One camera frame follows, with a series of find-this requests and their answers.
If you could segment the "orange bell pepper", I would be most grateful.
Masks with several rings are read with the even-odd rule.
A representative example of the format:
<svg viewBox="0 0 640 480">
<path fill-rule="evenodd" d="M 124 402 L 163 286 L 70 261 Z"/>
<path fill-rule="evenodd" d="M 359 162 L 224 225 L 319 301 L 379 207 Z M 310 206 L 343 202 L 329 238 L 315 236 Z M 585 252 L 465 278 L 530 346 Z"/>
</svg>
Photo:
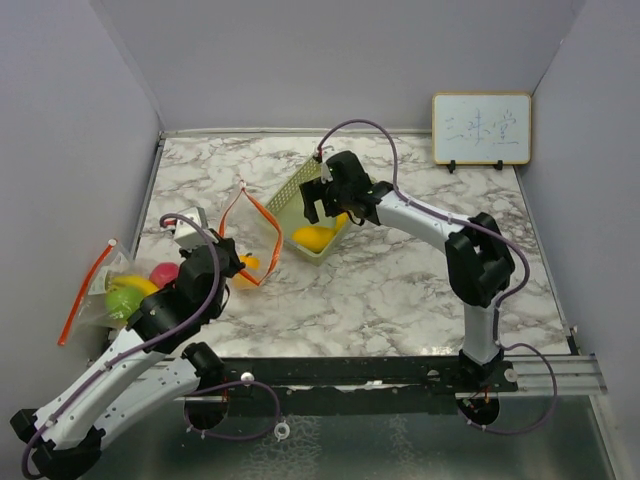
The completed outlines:
<svg viewBox="0 0 640 480">
<path fill-rule="evenodd" d="M 253 289 L 259 286 L 259 278 L 257 274 L 260 270 L 260 260 L 249 254 L 240 255 L 240 261 L 244 264 L 244 268 L 232 278 L 232 285 L 237 290 Z"/>
</svg>

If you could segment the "green plastic basket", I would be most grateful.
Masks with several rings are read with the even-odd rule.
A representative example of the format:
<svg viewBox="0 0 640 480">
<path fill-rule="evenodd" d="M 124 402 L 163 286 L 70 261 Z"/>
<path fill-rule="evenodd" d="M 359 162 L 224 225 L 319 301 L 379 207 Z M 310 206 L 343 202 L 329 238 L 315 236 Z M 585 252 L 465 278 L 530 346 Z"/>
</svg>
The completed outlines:
<svg viewBox="0 0 640 480">
<path fill-rule="evenodd" d="M 292 240 L 292 234 L 301 227 L 317 225 L 334 229 L 336 218 L 326 217 L 320 207 L 317 209 L 319 217 L 317 224 L 310 224 L 304 217 L 304 204 L 299 185 L 319 177 L 320 173 L 320 164 L 309 157 L 281 184 L 266 204 L 267 210 L 276 218 L 281 227 L 284 246 L 315 266 L 321 265 L 333 253 L 352 227 L 352 223 L 348 220 L 320 253 L 313 253 Z"/>
</svg>

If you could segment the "yellow mango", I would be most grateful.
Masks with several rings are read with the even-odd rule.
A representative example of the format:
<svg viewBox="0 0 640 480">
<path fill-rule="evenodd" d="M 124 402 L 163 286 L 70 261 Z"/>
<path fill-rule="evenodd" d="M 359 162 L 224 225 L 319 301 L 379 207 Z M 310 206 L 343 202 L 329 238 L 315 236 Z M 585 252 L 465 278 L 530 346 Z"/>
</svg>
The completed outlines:
<svg viewBox="0 0 640 480">
<path fill-rule="evenodd" d="M 292 240 L 313 253 L 322 252 L 336 235 L 334 229 L 311 225 L 301 227 L 292 234 Z"/>
</svg>

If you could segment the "small yellow bananas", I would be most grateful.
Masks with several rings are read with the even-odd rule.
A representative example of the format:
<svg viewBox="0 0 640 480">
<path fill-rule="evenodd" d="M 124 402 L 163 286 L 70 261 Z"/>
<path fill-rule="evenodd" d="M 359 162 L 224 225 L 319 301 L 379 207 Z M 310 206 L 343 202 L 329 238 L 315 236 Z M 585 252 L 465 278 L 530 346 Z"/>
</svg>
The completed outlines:
<svg viewBox="0 0 640 480">
<path fill-rule="evenodd" d="M 347 223 L 348 220 L 349 220 L 349 216 L 347 213 L 342 213 L 338 215 L 336 217 L 334 231 L 339 232 L 344 227 L 344 225 Z"/>
</svg>

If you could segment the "red apple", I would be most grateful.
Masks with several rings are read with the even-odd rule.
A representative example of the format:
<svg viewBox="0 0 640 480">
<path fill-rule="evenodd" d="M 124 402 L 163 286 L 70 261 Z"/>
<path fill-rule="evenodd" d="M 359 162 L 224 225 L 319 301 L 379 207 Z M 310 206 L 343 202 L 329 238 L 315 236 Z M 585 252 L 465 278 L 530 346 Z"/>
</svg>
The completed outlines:
<svg viewBox="0 0 640 480">
<path fill-rule="evenodd" d="M 173 282 L 179 273 L 179 265 L 173 262 L 157 264 L 149 274 L 149 280 L 158 288 Z"/>
</svg>

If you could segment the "yellow banana bunch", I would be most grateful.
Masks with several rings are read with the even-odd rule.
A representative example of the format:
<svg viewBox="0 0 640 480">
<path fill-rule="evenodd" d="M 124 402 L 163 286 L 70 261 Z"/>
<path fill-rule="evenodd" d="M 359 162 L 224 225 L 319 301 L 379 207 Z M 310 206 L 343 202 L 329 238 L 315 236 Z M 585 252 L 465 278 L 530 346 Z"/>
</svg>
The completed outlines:
<svg viewBox="0 0 640 480">
<path fill-rule="evenodd" d="M 121 275 L 111 279 L 111 285 L 116 287 L 132 287 L 144 296 L 156 293 L 159 288 L 149 279 L 139 275 Z"/>
</svg>

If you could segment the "clear zip bag red zipper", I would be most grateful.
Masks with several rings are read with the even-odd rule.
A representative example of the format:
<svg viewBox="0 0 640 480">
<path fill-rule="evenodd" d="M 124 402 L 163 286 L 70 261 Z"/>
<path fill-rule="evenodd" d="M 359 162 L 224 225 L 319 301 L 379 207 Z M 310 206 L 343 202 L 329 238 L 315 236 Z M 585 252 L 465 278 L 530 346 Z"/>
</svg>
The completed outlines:
<svg viewBox="0 0 640 480">
<path fill-rule="evenodd" d="M 74 336 L 89 327 L 123 328 L 131 316 L 126 321 L 115 321 L 109 317 L 105 307 L 106 293 L 117 288 L 111 285 L 111 279 L 121 275 L 139 275 L 149 279 L 157 264 L 135 262 L 121 242 L 110 239 L 82 281 L 57 344 L 61 347 L 68 345 Z"/>
</svg>

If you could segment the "green lime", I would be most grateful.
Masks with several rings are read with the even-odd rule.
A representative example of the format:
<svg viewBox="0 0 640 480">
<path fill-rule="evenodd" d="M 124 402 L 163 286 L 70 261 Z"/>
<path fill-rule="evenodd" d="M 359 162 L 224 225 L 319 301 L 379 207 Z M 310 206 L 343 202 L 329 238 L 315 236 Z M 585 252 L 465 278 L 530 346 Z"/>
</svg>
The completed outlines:
<svg viewBox="0 0 640 480">
<path fill-rule="evenodd" d="M 135 287 L 117 287 L 106 293 L 105 307 L 111 319 L 126 321 L 138 309 L 143 299 L 144 294 Z"/>
</svg>

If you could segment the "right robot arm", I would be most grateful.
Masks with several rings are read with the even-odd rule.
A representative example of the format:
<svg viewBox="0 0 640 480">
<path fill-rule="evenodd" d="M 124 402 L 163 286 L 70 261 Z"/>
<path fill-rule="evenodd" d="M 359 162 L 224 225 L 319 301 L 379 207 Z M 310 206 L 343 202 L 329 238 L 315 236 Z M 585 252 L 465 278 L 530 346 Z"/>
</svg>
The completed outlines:
<svg viewBox="0 0 640 480">
<path fill-rule="evenodd" d="M 358 157 L 339 152 L 321 164 L 321 174 L 299 186 L 304 216 L 319 221 L 342 213 L 407 233 L 442 252 L 449 285 L 464 307 L 461 383 L 481 391 L 496 376 L 492 362 L 503 356 L 498 340 L 501 295 L 510 285 L 515 263 L 493 217 L 465 217 L 420 202 L 388 182 L 371 180 Z"/>
</svg>

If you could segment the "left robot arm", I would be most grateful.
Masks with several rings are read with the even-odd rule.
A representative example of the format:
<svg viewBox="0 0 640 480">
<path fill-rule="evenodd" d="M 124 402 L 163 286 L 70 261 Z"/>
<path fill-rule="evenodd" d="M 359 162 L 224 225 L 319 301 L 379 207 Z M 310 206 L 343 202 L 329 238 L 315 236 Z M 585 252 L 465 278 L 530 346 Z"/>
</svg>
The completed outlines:
<svg viewBox="0 0 640 480">
<path fill-rule="evenodd" d="M 78 479 L 132 425 L 192 392 L 214 392 L 224 363 L 192 337 L 225 307 L 227 281 L 244 264 L 231 238 L 209 232 L 184 251 L 177 279 L 145 297 L 109 348 L 43 407 L 10 420 L 25 443 L 27 479 Z"/>
</svg>

